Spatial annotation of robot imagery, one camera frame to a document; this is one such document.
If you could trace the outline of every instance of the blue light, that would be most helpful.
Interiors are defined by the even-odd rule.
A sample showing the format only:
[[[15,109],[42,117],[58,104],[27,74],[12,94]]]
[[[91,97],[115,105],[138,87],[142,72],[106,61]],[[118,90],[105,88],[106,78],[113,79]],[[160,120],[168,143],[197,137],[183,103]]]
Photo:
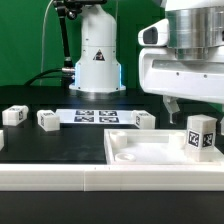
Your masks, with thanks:
[[[122,84],[121,84],[121,74],[122,74],[122,67],[121,67],[121,65],[119,66],[119,70],[120,70],[120,87],[122,86]]]

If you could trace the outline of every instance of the white tray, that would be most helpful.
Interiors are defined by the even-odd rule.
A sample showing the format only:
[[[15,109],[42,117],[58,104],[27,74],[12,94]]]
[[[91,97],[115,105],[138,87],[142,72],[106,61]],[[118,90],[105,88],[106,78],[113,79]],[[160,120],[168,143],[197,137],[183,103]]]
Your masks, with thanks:
[[[119,148],[113,144],[113,133],[125,133],[126,145]],[[211,152],[209,162],[195,162],[185,155],[184,149],[169,145],[169,135],[183,133],[185,130],[117,130],[107,129],[104,146],[108,164],[114,165],[203,165],[220,164],[224,155],[217,149]]]

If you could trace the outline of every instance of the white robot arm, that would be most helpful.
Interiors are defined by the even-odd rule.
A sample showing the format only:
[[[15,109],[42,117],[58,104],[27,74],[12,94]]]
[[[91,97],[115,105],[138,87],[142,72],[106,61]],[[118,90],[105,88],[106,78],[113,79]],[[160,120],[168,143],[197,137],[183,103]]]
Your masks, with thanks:
[[[176,98],[224,105],[224,1],[155,1],[166,18],[139,33],[141,87],[164,96],[171,122]]]
[[[106,2],[107,0],[54,0],[62,30],[64,66],[68,67],[65,71],[73,67],[65,17],[75,19],[78,14],[82,16],[82,54],[75,66],[75,81],[69,86],[73,95],[108,99],[125,93],[126,88],[121,84],[120,64],[116,60],[117,24],[100,6]]]

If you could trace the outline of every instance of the white cube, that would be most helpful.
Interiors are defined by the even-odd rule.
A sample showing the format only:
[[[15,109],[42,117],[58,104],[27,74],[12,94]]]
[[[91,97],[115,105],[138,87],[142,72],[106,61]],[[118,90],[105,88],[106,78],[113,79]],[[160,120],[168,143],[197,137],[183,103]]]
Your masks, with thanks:
[[[212,161],[217,119],[206,115],[188,117],[185,152],[195,161]]]
[[[139,129],[155,129],[156,118],[145,110],[132,111],[132,120]]]
[[[27,119],[29,109],[27,106],[14,105],[2,111],[3,125],[16,126]]]
[[[45,131],[60,130],[60,118],[52,110],[39,110],[37,112],[38,124]]]

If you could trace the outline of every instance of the table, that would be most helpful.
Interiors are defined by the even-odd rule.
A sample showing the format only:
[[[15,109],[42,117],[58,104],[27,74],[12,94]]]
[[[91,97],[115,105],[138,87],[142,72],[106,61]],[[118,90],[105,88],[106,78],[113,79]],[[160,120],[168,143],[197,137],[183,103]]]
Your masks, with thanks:
[[[3,86],[0,93],[0,110],[12,105],[27,105],[30,109],[26,122],[18,127],[2,127],[7,133],[6,146],[0,152],[2,164],[106,164],[103,129],[114,126],[64,125],[60,132],[45,133],[37,125],[39,109],[146,110],[157,117],[159,129],[184,129],[187,116],[199,113],[219,120],[222,117],[206,103],[180,100],[183,120],[172,125],[160,96],[135,90],[128,90],[125,97],[95,102],[69,96],[60,87]],[[217,136],[220,150],[223,142],[223,137]],[[223,205],[224,192],[2,191],[0,222],[220,224],[224,222]]]

